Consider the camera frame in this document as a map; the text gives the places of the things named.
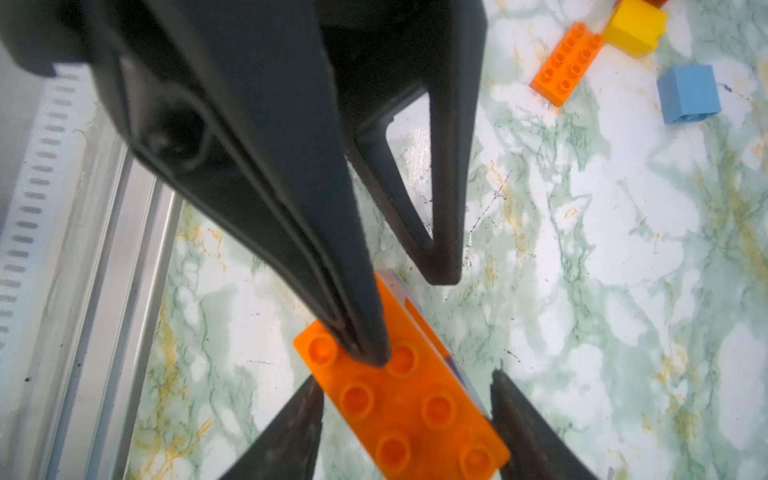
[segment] slotted metal strip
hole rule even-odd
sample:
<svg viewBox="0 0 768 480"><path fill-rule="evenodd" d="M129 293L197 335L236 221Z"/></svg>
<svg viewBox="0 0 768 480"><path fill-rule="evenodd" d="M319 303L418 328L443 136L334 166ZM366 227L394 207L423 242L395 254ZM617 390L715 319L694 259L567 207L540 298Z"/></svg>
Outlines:
<svg viewBox="0 0 768 480"><path fill-rule="evenodd" d="M0 415L19 407L78 187L95 92L83 66L45 82L0 233Z"/></svg>

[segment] yellow lego brick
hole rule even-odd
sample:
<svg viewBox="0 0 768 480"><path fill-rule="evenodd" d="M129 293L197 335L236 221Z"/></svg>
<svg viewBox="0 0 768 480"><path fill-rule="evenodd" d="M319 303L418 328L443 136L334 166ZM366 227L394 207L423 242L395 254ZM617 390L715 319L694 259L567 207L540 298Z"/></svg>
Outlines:
<svg viewBox="0 0 768 480"><path fill-rule="evenodd" d="M667 29L667 14L644 0L621 0L603 38L614 47L640 58L659 45Z"/></svg>

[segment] green marble pattern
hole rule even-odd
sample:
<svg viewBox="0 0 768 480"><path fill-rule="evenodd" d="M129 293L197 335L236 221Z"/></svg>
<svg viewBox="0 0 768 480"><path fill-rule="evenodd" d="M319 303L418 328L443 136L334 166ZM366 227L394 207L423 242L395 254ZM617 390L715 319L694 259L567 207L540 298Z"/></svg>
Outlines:
<svg viewBox="0 0 768 480"><path fill-rule="evenodd" d="M598 478L768 478L768 5L670 0L641 61L607 45L562 108L528 83L612 1L487 2L464 272L430 286L354 177L393 268L486 408L503 368ZM713 65L723 111L666 126L656 78ZM431 219L427 100L388 139ZM216 478L308 370L313 320L269 267L187 206L128 478ZM333 406L316 478L380 478Z"/></svg>

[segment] blue lego brick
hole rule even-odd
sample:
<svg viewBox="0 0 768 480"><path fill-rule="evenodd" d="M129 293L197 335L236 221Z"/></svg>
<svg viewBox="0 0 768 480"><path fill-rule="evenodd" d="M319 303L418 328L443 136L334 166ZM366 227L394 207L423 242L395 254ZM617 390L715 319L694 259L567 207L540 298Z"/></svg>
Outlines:
<svg viewBox="0 0 768 480"><path fill-rule="evenodd" d="M673 67L657 84L665 124L702 121L720 112L711 65Z"/></svg>

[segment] orange duplo brick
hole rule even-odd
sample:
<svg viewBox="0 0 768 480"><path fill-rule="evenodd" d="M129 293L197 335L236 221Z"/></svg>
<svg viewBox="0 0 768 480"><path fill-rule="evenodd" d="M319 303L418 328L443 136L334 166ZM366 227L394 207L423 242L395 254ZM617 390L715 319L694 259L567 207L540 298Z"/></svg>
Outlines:
<svg viewBox="0 0 768 480"><path fill-rule="evenodd" d="M392 345L383 369L353 360L320 322L293 345L385 477L490 478L509 450L412 314L376 282Z"/></svg>
<svg viewBox="0 0 768 480"><path fill-rule="evenodd" d="M571 96L603 45L602 35L587 30L583 22L575 22L538 71L531 88L560 107Z"/></svg>

